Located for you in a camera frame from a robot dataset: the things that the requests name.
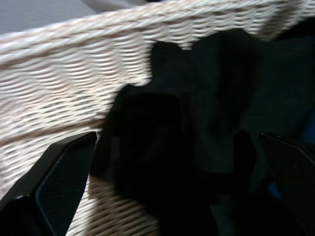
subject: basket rim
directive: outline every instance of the basket rim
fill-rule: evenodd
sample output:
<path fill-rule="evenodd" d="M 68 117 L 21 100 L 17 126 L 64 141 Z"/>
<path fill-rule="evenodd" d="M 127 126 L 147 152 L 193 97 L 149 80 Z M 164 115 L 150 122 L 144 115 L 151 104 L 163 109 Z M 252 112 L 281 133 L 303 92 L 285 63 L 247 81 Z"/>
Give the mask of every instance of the basket rim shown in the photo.
<path fill-rule="evenodd" d="M 0 64 L 20 59 L 27 53 L 43 53 L 60 46 L 82 42 L 124 30 L 170 23 L 211 12 L 288 4 L 290 0 L 167 0 L 131 9 L 86 16 L 41 28 L 0 35 Z"/>

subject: white wicker basket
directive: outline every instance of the white wicker basket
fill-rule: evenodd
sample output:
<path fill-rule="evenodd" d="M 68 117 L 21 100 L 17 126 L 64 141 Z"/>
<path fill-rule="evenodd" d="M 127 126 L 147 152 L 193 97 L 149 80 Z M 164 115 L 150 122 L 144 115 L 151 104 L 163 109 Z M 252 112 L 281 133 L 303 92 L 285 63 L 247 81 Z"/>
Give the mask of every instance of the white wicker basket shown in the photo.
<path fill-rule="evenodd" d="M 189 47 L 243 28 L 270 39 L 315 15 L 314 0 L 178 0 L 0 37 L 0 197 L 54 141 L 98 130 L 114 92 L 145 83 L 155 40 Z M 155 221 L 90 178 L 68 235 L 145 235 Z"/>

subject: black garment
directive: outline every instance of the black garment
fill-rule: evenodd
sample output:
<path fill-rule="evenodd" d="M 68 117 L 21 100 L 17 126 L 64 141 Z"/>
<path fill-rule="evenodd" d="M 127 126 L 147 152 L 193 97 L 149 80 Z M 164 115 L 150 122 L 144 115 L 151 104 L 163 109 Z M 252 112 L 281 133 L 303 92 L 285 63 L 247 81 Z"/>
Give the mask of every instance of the black garment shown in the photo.
<path fill-rule="evenodd" d="M 208 203 L 268 174 L 259 133 L 293 135 L 314 107 L 314 21 L 274 42 L 233 29 L 187 52 L 156 43 L 152 80 L 118 93 L 91 174 L 143 203 L 164 235 L 216 235 Z"/>

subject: white surface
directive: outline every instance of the white surface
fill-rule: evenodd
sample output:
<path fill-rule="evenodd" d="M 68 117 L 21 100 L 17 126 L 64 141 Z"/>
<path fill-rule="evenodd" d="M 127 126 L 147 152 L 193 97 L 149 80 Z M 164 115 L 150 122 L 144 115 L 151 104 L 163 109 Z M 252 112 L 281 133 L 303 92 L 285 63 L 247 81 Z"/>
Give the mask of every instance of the white surface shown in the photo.
<path fill-rule="evenodd" d="M 82 0 L 97 13 L 145 5 L 145 0 Z"/>
<path fill-rule="evenodd" d="M 1 0 L 0 34 L 92 14 L 95 12 L 81 0 Z"/>

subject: wicker basket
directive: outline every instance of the wicker basket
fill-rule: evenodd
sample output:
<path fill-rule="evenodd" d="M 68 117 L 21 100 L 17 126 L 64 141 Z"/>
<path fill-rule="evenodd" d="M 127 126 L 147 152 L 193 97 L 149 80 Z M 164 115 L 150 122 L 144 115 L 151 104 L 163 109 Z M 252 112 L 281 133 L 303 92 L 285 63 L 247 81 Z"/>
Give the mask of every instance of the wicker basket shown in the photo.
<path fill-rule="evenodd" d="M 270 39 L 314 0 L 178 0 L 0 37 L 0 197 L 54 141 L 98 130 L 115 91 L 149 78 L 155 40 L 184 48 L 219 30 Z M 156 221 L 90 178 L 68 235 L 156 235 Z"/>

